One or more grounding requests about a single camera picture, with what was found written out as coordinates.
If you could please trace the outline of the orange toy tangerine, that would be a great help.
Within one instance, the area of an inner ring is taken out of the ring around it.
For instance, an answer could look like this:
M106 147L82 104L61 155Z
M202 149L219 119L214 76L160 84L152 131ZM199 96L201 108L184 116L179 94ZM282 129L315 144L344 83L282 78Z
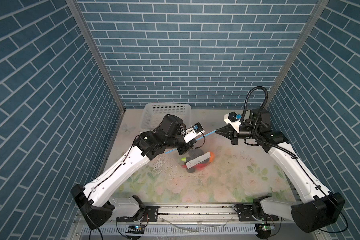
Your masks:
M215 159L215 154L213 152L210 152L209 164L212 163L214 159Z

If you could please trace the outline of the black toy avocado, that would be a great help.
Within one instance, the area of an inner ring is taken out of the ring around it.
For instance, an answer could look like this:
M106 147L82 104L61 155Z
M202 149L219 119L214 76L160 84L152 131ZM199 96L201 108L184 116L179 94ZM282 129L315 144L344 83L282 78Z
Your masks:
M202 156L204 154L204 151L202 149L192 149L189 151L189 156L193 159Z

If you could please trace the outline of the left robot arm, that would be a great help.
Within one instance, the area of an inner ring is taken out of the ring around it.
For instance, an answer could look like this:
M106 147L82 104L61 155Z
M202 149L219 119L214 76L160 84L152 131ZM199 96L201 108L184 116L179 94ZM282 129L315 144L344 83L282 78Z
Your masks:
M85 185L75 185L71 194L90 230L97 230L111 217L139 222L145 205L137 196L117 199L113 193L137 170L167 148L185 154L196 143L204 129L200 123L186 127L183 120L167 114L154 129L137 135L127 152L100 176Z

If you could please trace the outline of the red toy chili pepper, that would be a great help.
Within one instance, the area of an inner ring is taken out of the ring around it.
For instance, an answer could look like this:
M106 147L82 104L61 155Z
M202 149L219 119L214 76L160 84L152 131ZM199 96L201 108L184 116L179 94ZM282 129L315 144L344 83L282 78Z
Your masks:
M205 168L208 165L208 163L200 163L197 164L191 168L188 168L187 165L183 164L182 168L186 169L188 173L194 173L197 170L202 170L203 168Z

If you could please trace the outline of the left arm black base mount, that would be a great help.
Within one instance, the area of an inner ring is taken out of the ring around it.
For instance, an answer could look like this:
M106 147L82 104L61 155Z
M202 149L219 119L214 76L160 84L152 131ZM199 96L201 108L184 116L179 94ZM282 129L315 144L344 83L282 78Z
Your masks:
M132 217L117 217L117 222L121 223L141 223L157 222L159 206L145 206L140 208Z

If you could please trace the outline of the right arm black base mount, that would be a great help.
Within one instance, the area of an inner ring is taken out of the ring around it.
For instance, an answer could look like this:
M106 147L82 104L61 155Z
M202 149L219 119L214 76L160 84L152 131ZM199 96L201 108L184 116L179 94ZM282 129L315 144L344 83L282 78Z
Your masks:
M252 205L244 204L235 204L233 206L234 211L237 213L240 222L268 222L271 223L279 221L278 216L266 215L266 214L256 214L253 210Z

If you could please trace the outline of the clear zip bag blue zipper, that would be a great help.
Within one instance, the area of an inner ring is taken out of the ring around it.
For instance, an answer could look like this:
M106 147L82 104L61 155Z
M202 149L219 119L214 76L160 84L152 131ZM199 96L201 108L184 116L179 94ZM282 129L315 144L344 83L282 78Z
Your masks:
M180 165L188 173L193 174L203 170L214 161L213 152L205 152L201 148L190 149L185 156L181 156Z

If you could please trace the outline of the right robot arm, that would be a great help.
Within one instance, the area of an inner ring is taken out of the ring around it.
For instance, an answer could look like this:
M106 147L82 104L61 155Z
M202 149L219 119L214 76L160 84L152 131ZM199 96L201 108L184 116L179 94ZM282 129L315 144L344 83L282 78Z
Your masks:
M332 193L306 167L293 150L289 140L280 131L273 131L271 115L267 110L248 111L248 116L236 112L224 116L226 126L216 134L238 145L239 140L252 139L281 167L295 187L300 203L281 201L270 196L253 200L252 213L256 219L277 216L294 221L305 233L334 224L342 217L345 199L340 193Z

